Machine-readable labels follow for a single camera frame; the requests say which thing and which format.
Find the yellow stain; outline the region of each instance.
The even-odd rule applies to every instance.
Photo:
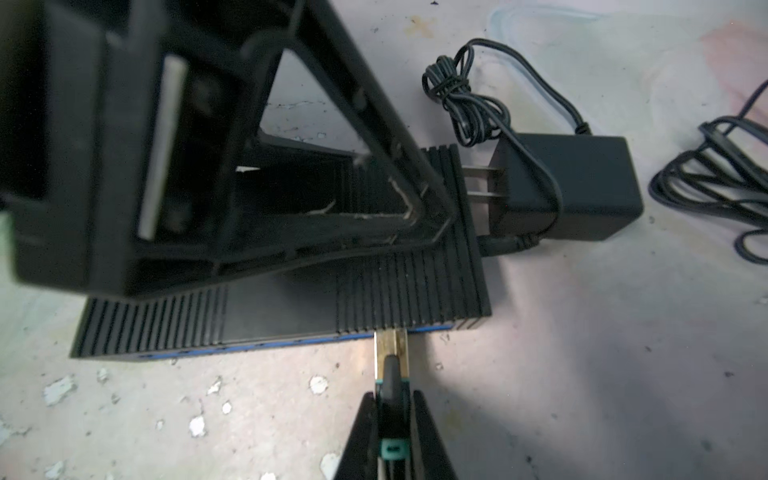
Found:
[[[437,23],[437,18],[430,18],[429,20],[423,20],[418,15],[411,15],[408,17],[409,24],[406,27],[406,35],[409,37],[420,38],[434,38],[435,34],[429,28],[431,25]]]

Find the bundled cable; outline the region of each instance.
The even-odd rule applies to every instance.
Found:
[[[703,143],[696,150],[678,155],[648,185],[650,195],[667,207],[755,227],[739,235],[733,248],[745,260],[761,265],[768,265],[768,258],[756,255],[745,243],[750,237],[768,235],[768,171],[738,148],[728,135],[739,128],[768,145],[768,128],[746,118],[766,88],[768,80],[750,95],[737,116],[718,117],[699,126]]]
[[[576,134],[591,135],[589,125],[581,118],[576,107],[553,89],[519,52],[497,41],[474,38],[461,47],[454,58],[445,55],[438,57],[437,62],[428,66],[422,75],[424,93],[432,100],[440,101],[443,108],[450,114],[453,131],[462,146],[472,147],[504,135],[521,157],[540,170],[547,178],[557,205],[557,211],[549,226],[541,232],[531,233],[534,236],[543,236],[563,214],[563,195],[560,185],[552,172],[530,152],[515,131],[512,130],[507,107],[496,98],[472,93],[468,76],[472,69],[472,62],[475,60],[476,45],[493,48],[514,58],[531,75],[533,80],[571,116],[575,124],[574,132]],[[530,248],[537,243],[538,238],[527,238],[526,241],[520,242],[521,250]]]

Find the black power adapter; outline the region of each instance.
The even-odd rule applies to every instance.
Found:
[[[520,157],[501,137],[491,159],[488,190],[503,197],[488,201],[492,237],[542,232],[543,238],[604,240],[643,213],[643,200],[623,137],[518,134],[522,143],[552,172],[563,208],[538,168]]]

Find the black cable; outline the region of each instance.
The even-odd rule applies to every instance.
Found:
[[[760,265],[768,265],[768,258],[753,253],[745,242],[749,237],[768,235],[768,171],[752,161],[728,138],[728,134],[739,128],[768,145],[768,128],[745,118],[767,88],[768,80],[765,80],[750,95],[736,117],[723,116],[699,126],[704,142],[696,150],[678,155],[648,184],[648,193],[667,207],[728,218],[756,227],[739,235],[733,242],[733,248],[745,260]],[[727,126],[725,130],[719,129],[721,125]],[[709,150],[720,155],[730,168],[715,161],[707,153]],[[692,173],[690,167],[695,164],[707,173]],[[738,198],[729,197],[711,187],[730,188]],[[703,199],[685,194],[684,188],[697,192]]]
[[[556,213],[549,226],[535,233],[543,236],[551,230],[563,214],[563,195],[560,185],[552,172],[530,152],[512,130],[509,110],[506,106],[496,98],[472,93],[468,76],[475,60],[476,45],[506,53],[520,63],[544,91],[572,117],[576,125],[574,130],[576,134],[591,135],[589,125],[581,118],[576,107],[553,89],[519,52],[497,41],[474,38],[461,47],[453,59],[445,55],[438,57],[437,62],[428,66],[422,75],[424,93],[432,100],[442,102],[443,108],[451,115],[453,131],[462,146],[472,147],[504,135],[513,148],[547,178],[555,199]],[[521,245],[531,245],[531,242],[521,242]]]

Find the metal prong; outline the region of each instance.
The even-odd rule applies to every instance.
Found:
[[[497,194],[494,192],[467,192],[467,198],[469,201],[477,204],[486,204],[492,200],[503,200],[507,196],[504,194]]]
[[[136,234],[144,240],[154,240],[157,221],[163,206],[165,183],[168,179],[170,156],[174,150],[176,127],[179,123],[184,84],[187,81],[189,64],[178,55],[168,54],[163,59],[163,74],[160,79],[160,97],[154,118],[154,134],[149,153],[147,181],[144,184],[144,198]]]
[[[398,360],[400,360],[400,377],[408,379],[408,333],[406,329],[374,332],[373,355],[376,358],[374,375],[377,382],[384,380],[384,359],[388,355],[397,355]]]
[[[487,180],[492,175],[503,174],[504,169],[498,167],[476,167],[475,165],[462,165],[462,173],[464,174],[464,178],[485,178]]]

